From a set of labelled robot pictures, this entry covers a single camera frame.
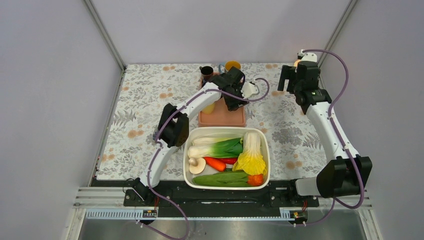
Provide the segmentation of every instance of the orange carrot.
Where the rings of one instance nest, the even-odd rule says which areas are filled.
[[[264,183],[264,175],[249,175],[247,176],[247,183],[254,187],[261,186]]]
[[[227,167],[227,165],[225,163],[223,163],[222,161],[210,157],[210,156],[204,156],[203,157],[206,160],[206,164],[208,164],[209,166],[211,166],[212,168],[223,172],[225,170],[225,168]]]

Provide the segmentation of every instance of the white container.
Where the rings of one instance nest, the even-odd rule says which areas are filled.
[[[189,171],[189,156],[187,155],[187,151],[189,147],[193,145],[193,140],[200,137],[210,137],[210,138],[242,138],[247,132],[256,132],[260,136],[260,151],[263,156],[263,160],[265,161],[267,168],[267,175],[264,176],[264,181],[260,186],[250,186],[250,187],[221,187],[221,186],[201,186],[197,185],[193,182],[193,178],[202,175],[211,175],[215,174],[218,171],[206,165],[206,168],[200,174],[192,174]],[[184,172],[184,180],[185,182],[192,188],[196,189],[214,189],[214,190],[257,190],[265,187],[270,181],[270,150],[268,148],[267,139],[265,135],[256,128],[248,128],[248,127],[225,127],[225,126],[217,126],[217,127],[198,127],[193,129],[188,135],[188,139],[185,142],[184,147],[184,160],[183,160],[183,172]]]

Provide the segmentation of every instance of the table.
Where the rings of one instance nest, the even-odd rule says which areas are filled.
[[[106,144],[98,166],[98,180],[126,180],[139,177],[156,149],[153,133],[163,107],[179,104],[199,86],[199,66],[215,64],[130,64],[109,126]],[[261,130],[268,141],[271,180],[316,176],[326,165],[320,139],[295,97],[277,91],[283,65],[292,63],[243,63],[247,80],[265,78],[270,83],[268,96],[244,107],[246,127]],[[259,84],[261,93],[266,86]],[[190,122],[190,130],[198,120]],[[161,180],[184,180],[183,149],[172,155]]]

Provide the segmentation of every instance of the carrot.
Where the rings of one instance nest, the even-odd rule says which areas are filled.
[[[220,172],[223,172],[225,170],[225,168],[227,167],[227,165],[225,163],[223,163],[222,161],[220,161],[216,158],[213,158],[213,157],[210,157],[210,156],[204,156],[203,158],[206,160],[207,165],[211,166],[212,168],[214,168],[214,169],[216,169]]]

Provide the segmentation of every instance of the bok choy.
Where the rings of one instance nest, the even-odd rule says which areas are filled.
[[[243,153],[232,166],[233,171],[243,170],[249,175],[266,175],[267,165],[261,153],[261,136],[256,132],[246,132],[243,141]]]
[[[243,152],[241,138],[218,141],[206,145],[193,145],[188,148],[189,158],[212,157],[217,159],[237,158]]]

